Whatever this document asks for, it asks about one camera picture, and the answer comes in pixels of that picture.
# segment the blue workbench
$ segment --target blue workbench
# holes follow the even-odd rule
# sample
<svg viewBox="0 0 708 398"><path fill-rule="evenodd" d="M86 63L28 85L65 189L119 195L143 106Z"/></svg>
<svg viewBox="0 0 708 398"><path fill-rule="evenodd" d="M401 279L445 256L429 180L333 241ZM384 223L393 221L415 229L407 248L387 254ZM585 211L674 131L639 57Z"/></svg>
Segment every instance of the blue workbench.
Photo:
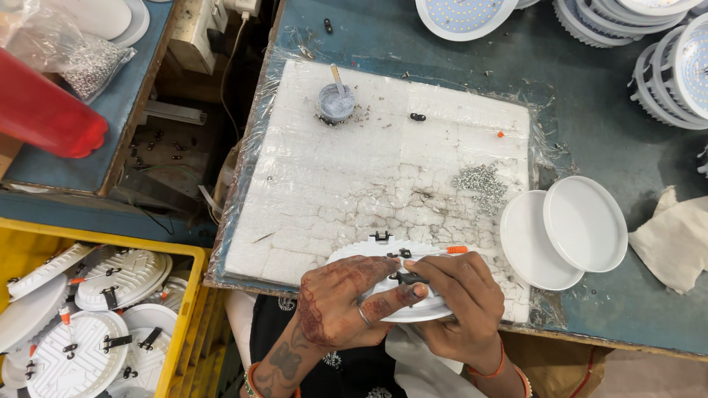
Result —
<svg viewBox="0 0 708 398"><path fill-rule="evenodd" d="M10 165L4 180L23 185L58 188L64 191L95 193L102 188L109 171L119 169L124 159L118 159L118 150L127 147L133 131L128 131L128 119L142 90L149 91L154 80L148 69L162 60L162 53L156 56L159 44L169 40L171 32L163 34L175 1L154 3L145 1L150 12L150 25L143 36L132 47L137 54L113 79L105 91L91 103L92 109L108 121L108 132L104 135L103 146L82 159L65 159L44 152L31 145L23 145L20 153Z"/></svg>
<svg viewBox="0 0 708 398"><path fill-rule="evenodd" d="M325 18L334 28L331 35L324 30ZM387 76L409 72L413 80L458 90L520 92L523 101L541 105L547 100L540 122L550 145L567 144L571 168L606 187L634 231L651 217L667 185L677 186L679 200L708 195L708 181L693 161L708 133L662 125L627 94L639 53L660 38L612 49L589 47L561 27L547 0L514 11L500 28L473 42L449 42L430 33L413 0L287 0L275 46L305 48L304 57ZM532 296L547 311L532 312L528 325L503 329L708 355L708 275L686 295L669 292L631 248L609 273L586 274L572 289L534 290Z"/></svg>

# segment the bangle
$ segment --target bangle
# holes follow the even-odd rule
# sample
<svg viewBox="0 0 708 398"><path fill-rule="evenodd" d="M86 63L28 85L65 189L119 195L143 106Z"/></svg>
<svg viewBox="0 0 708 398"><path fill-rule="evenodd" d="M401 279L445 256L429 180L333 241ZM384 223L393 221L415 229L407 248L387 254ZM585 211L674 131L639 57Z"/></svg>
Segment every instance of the bangle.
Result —
<svg viewBox="0 0 708 398"><path fill-rule="evenodd" d="M501 373L501 370L504 369L504 342L501 341L501 363L499 364L499 367L496 368L496 371L492 373L491 375L482 375L479 372L477 372L472 366L467 367L467 372L470 372L471 374L475 376L482 377L484 379L491 379L492 377L499 376L499 373Z"/></svg>
<svg viewBox="0 0 708 398"><path fill-rule="evenodd" d="M244 374L244 387L246 388L246 393L249 395L250 398L263 398L263 395L261 395L258 390L253 386L253 383L251 383L251 380L253 379L253 372L256 370L260 362L256 362L253 365L249 366L248 369L246 369L246 373ZM297 386L295 389L295 393L293 393L293 398L300 398L300 386Z"/></svg>
<svg viewBox="0 0 708 398"><path fill-rule="evenodd" d="M519 374L521 381L524 383L524 397L531 398L533 391L531 390L531 383L529 382L528 377L524 375L524 372L522 372L518 366L514 365L514 369L516 369L516 373Z"/></svg>

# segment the green wire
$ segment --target green wire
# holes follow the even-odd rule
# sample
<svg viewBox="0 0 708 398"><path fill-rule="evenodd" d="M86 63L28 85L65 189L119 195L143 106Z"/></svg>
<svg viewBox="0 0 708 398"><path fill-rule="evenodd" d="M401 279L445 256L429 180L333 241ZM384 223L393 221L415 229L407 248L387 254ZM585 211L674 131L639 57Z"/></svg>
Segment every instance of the green wire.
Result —
<svg viewBox="0 0 708 398"><path fill-rule="evenodd" d="M151 166L151 167L147 167L147 168L145 168L145 169L140 170L140 172L142 173L143 171L148 171L148 170L152 170L152 169L177 169L177 170L181 170L181 171L184 171L185 173L189 174L190 176L192 176L192 178L194 178L194 181L197 181L197 184L199 184L199 185L204 185L204 184L202 184L202 181L201 181L199 178L197 178L197 176L195 176L194 174L192 174L191 172L189 172L189 171L187 171L187 170L185 170L185 169L182 169L181 167L175 167L175 166Z"/></svg>

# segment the yellow plastic crate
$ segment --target yellow plastic crate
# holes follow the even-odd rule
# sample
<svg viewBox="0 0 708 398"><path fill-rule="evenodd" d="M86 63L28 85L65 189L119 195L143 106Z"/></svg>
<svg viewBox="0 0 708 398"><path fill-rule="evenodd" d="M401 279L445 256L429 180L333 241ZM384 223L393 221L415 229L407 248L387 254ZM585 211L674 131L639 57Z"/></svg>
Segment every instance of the yellow plastic crate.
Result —
<svg viewBox="0 0 708 398"><path fill-rule="evenodd" d="M155 397L213 397L224 361L229 323L223 322L223 292L203 287L209 249L0 217L0 281L22 277L75 240L146 249L194 258ZM10 296L0 283L0 313Z"/></svg>

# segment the red bottle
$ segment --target red bottle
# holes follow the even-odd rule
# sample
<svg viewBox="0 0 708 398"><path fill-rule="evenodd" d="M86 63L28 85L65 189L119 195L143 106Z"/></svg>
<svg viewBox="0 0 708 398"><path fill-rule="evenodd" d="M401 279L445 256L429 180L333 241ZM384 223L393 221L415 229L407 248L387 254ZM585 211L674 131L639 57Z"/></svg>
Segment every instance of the red bottle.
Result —
<svg viewBox="0 0 708 398"><path fill-rule="evenodd" d="M103 116L0 48L0 132L59 157L103 144Z"/></svg>

